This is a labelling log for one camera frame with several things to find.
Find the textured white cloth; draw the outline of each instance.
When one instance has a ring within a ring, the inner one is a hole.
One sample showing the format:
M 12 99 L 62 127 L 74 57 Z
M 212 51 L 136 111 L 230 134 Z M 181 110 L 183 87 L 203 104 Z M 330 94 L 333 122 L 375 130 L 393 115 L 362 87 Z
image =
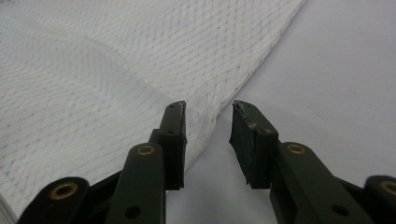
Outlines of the textured white cloth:
M 112 175 L 178 100 L 187 102 L 189 167 L 303 2 L 2 1 L 5 201 L 18 217 L 56 179 Z

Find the quilted texture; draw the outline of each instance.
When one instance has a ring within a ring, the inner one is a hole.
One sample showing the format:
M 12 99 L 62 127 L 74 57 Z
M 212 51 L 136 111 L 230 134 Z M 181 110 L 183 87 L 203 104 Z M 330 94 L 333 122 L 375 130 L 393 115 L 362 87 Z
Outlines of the quilted texture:
M 189 167 L 303 2 L 2 1 L 3 211 L 20 216 L 58 178 L 117 172 L 178 100 Z

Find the white background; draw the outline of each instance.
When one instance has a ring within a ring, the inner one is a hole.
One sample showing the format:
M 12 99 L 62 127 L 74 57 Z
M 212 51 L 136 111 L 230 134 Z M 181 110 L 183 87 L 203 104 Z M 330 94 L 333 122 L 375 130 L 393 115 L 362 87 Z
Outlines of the white background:
M 363 186 L 370 175 L 396 175 L 396 1 L 307 0 L 235 99 L 336 176 Z M 168 193 L 167 223 L 276 223 L 269 191 L 246 185 L 231 125 L 232 102 L 186 188 Z

